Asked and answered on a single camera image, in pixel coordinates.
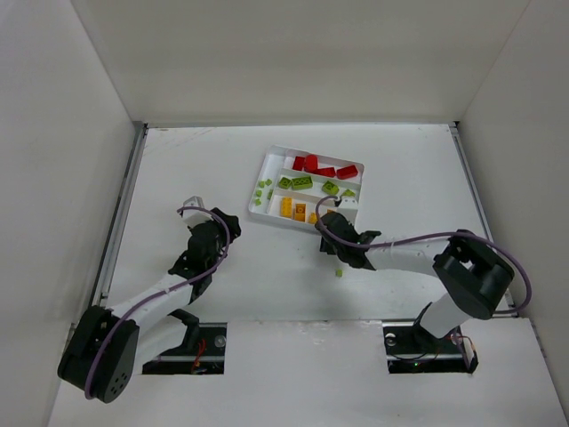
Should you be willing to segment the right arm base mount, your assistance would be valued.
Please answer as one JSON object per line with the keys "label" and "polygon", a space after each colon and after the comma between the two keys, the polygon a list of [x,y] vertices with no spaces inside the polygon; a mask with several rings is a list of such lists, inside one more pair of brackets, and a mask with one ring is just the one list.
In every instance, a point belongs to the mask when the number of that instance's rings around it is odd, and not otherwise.
{"label": "right arm base mount", "polygon": [[410,321],[395,321],[384,322],[382,333],[390,374],[472,375],[477,370],[476,347],[459,326],[436,338]]}

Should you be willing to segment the long yellow lego brick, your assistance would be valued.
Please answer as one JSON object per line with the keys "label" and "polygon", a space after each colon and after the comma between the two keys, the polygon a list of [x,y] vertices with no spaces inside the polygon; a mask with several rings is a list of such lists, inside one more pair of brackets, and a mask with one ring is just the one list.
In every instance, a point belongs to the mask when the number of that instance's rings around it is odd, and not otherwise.
{"label": "long yellow lego brick", "polygon": [[293,217],[293,200],[290,197],[283,197],[280,205],[280,216],[292,219]]}

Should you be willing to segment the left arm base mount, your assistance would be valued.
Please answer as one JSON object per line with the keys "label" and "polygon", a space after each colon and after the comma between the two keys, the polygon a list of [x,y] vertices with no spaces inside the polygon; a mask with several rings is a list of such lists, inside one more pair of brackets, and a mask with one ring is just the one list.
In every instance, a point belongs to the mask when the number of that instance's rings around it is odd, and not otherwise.
{"label": "left arm base mount", "polygon": [[227,323],[202,323],[179,309],[170,315],[186,327],[181,344],[147,362],[143,375],[223,375],[227,346]]}

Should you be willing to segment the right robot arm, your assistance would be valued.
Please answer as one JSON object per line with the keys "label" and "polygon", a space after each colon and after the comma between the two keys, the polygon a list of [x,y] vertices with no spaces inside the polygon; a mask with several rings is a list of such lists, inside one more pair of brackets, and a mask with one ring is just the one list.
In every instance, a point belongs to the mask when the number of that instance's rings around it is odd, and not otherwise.
{"label": "right robot arm", "polygon": [[515,277],[503,258],[466,230],[447,239],[375,247],[378,231],[358,233],[340,213],[325,214],[315,228],[321,234],[320,250],[353,269],[401,270],[439,279],[446,293],[429,303],[413,325],[422,337],[442,339],[471,318],[491,318]]}

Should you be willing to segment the white divided sorting tray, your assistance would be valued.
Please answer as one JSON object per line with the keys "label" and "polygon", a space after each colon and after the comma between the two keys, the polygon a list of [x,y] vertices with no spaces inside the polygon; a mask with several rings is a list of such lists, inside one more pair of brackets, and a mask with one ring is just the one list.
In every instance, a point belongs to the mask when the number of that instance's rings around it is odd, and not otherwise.
{"label": "white divided sorting tray", "polygon": [[[313,154],[318,158],[318,169],[334,167],[336,171],[337,169],[348,165],[355,165],[359,174],[355,178],[339,180],[336,176],[334,178],[328,178],[314,173],[307,173],[304,169],[302,171],[293,170],[293,161],[297,156],[306,157],[310,154],[313,153],[279,146],[272,146],[268,149],[257,179],[257,188],[254,190],[252,199],[248,206],[249,213],[253,218],[262,222],[270,223],[277,227],[299,229],[315,233],[317,231],[315,224],[309,223],[309,216],[312,213],[324,216],[327,209],[332,209],[337,212],[337,206],[341,201],[341,194],[346,189],[351,189],[356,192],[357,196],[355,199],[359,206],[365,167],[357,162],[322,156],[320,154]],[[292,186],[289,189],[280,189],[278,187],[278,182],[283,176],[290,180],[296,177],[310,176],[313,181],[313,187],[311,189],[304,190],[293,190]],[[272,180],[272,184],[269,187],[261,188],[259,186],[259,181],[265,180]],[[322,191],[322,186],[326,181],[332,181],[338,185],[340,190],[336,196],[328,196]],[[262,195],[261,197],[256,197],[255,191],[259,189],[262,191]],[[267,199],[267,196],[270,189],[273,190],[273,195],[269,200]],[[297,222],[293,217],[292,219],[289,219],[280,216],[280,205],[283,197],[290,197],[293,200],[293,212],[297,203],[306,205],[307,210],[305,222]],[[259,198],[261,200],[261,205],[255,206],[253,204],[253,200],[255,198]]]}

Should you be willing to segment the long green lego brick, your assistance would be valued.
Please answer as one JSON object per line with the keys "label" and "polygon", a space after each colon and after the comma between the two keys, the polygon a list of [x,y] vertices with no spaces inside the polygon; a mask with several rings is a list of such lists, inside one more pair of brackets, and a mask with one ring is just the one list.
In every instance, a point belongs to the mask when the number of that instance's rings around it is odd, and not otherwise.
{"label": "long green lego brick", "polygon": [[313,181],[310,176],[301,176],[291,179],[293,190],[304,190],[311,189],[313,187]]}

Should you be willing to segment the long red lego brick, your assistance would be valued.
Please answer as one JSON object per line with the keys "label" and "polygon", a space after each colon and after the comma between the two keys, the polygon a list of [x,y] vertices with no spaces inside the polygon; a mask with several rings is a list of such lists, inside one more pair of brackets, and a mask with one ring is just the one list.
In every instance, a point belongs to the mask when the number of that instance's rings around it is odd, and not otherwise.
{"label": "long red lego brick", "polygon": [[339,180],[347,180],[357,177],[359,171],[355,165],[348,165],[336,170],[336,177]]}

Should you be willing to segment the red yellow green lego cluster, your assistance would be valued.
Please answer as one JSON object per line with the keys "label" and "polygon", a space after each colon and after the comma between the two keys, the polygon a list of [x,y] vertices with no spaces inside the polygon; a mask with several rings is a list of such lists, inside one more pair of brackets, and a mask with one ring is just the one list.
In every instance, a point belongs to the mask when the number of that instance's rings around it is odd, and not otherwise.
{"label": "red yellow green lego cluster", "polygon": [[307,173],[315,173],[318,169],[318,158],[316,155],[310,154],[305,157],[304,171]]}

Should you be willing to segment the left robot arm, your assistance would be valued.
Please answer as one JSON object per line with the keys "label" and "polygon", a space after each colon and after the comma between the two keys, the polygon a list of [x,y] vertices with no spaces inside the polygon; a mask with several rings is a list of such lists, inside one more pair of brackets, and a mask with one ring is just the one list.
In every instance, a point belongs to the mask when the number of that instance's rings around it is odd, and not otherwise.
{"label": "left robot arm", "polygon": [[64,350],[57,376],[87,399],[114,401],[151,359],[196,342],[199,319],[186,308],[212,283],[241,227],[235,215],[219,208],[185,205],[178,213],[190,237],[173,266],[155,285],[125,302],[89,307]]}

